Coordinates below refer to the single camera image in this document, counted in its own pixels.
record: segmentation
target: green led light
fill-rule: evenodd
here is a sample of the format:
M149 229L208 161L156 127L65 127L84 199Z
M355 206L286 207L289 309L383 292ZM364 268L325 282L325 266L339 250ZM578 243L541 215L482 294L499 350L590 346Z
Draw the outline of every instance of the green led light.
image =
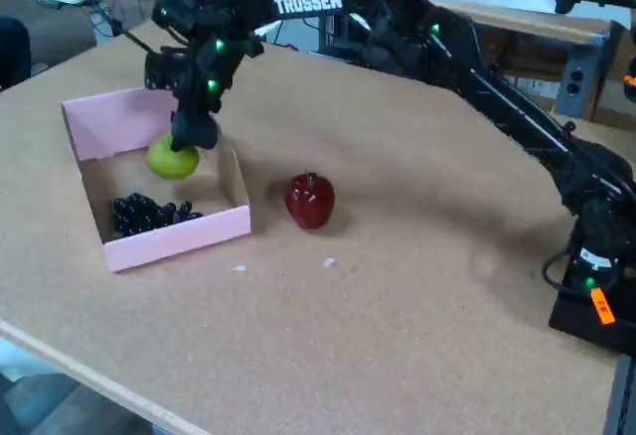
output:
M210 79L208 81L208 91L209 92L214 92L218 88L219 88L219 82L217 80Z

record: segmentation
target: red apple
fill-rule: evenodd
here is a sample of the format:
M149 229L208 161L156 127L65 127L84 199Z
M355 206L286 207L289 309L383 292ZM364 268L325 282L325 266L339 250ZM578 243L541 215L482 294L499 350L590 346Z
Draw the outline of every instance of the red apple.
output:
M336 204L334 186L313 172L297 175L291 179L285 204L298 226L319 228L327 222Z

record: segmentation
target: floor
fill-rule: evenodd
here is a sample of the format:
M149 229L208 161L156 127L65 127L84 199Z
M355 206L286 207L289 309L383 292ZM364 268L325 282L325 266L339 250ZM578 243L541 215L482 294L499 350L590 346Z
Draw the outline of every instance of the floor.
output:
M66 375L0 379L3 435L152 435L152 424Z
M142 21L137 0L109 0L124 26L134 27ZM140 0L143 19L150 16L152 3ZM65 6L48 8L36 0L0 0L0 15L21 20L31 36L34 63L57 65L95 46L92 24L86 8Z

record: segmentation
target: pink box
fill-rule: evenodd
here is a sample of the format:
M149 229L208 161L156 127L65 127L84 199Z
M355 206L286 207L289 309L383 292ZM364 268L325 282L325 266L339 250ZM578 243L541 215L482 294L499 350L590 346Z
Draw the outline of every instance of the pink box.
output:
M170 181L146 165L145 149L170 128L170 92L131 89L63 102L84 188L111 271L156 261L251 231L237 154L220 133L187 179ZM182 200L205 216L128 237L112 227L112 200L139 192L160 205Z

